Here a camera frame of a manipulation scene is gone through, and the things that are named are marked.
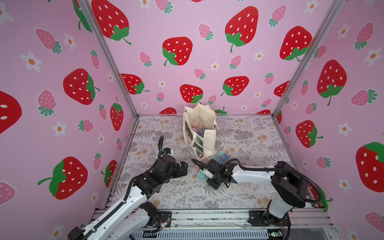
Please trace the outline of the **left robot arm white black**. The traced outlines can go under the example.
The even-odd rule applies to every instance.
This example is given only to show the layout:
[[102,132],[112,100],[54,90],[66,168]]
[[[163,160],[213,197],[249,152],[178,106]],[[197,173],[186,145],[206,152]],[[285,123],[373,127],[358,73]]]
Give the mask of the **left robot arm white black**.
[[157,233],[170,221],[162,220],[157,207],[149,198],[159,193],[161,187],[171,179],[188,174],[186,162],[177,163],[166,154],[159,157],[144,173],[131,179],[126,194],[101,217],[83,228],[75,227],[68,234],[69,240],[123,240],[136,230],[156,227],[150,233]]

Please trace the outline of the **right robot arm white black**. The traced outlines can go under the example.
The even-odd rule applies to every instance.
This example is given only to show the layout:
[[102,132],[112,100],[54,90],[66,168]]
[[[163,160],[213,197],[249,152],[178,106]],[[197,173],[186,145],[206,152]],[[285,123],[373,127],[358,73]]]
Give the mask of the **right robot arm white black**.
[[263,213],[268,221],[280,220],[292,209],[306,206],[308,180],[286,162],[259,168],[242,166],[238,160],[230,160],[224,165],[212,160],[206,167],[200,166],[199,170],[208,178],[209,186],[216,190],[222,184],[228,188],[239,183],[273,187],[278,195],[269,201]]

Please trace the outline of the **teal hourglass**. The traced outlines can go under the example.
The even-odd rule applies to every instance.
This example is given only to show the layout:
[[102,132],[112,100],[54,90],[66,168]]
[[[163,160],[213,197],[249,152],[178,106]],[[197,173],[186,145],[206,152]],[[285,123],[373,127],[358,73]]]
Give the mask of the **teal hourglass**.
[[206,178],[206,175],[204,173],[202,173],[202,172],[198,172],[197,178],[199,178],[201,180],[204,180]]

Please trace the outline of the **canvas tote bag floral print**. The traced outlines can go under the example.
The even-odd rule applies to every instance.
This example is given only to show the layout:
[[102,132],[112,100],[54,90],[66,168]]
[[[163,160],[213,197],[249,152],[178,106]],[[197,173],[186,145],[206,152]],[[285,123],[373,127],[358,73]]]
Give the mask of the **canvas tote bag floral print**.
[[208,106],[197,104],[184,107],[183,134],[185,143],[192,148],[198,160],[213,156],[216,152],[216,136],[219,127],[216,113]]

